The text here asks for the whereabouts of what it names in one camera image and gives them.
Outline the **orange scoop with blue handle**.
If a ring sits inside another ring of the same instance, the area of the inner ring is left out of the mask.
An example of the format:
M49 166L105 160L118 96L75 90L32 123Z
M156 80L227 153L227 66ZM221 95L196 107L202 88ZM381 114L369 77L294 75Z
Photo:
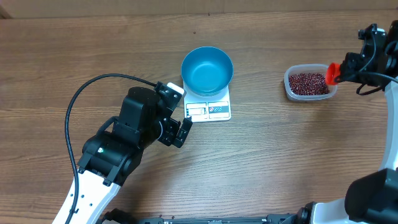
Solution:
M340 64L331 63L325 74L325 83L327 85L337 85L338 82L335 80L340 76Z

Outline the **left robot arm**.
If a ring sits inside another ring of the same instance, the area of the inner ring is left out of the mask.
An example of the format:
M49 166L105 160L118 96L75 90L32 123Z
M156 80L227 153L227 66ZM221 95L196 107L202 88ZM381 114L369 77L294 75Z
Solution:
M172 119L186 92L173 83L132 87L120 114L108 119L83 145L78 177L54 223L96 223L154 141L183 146L192 121Z

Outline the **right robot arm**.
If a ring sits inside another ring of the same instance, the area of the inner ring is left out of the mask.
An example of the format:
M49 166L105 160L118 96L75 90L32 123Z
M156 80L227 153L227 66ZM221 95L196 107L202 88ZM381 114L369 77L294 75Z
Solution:
M300 223L397 223L397 21L388 30L371 24L358 31L358 39L361 51L331 63L326 84L350 82L359 86L357 95L384 95L387 121L377 152L380 165L353 181L343 198L309 204L297 217Z

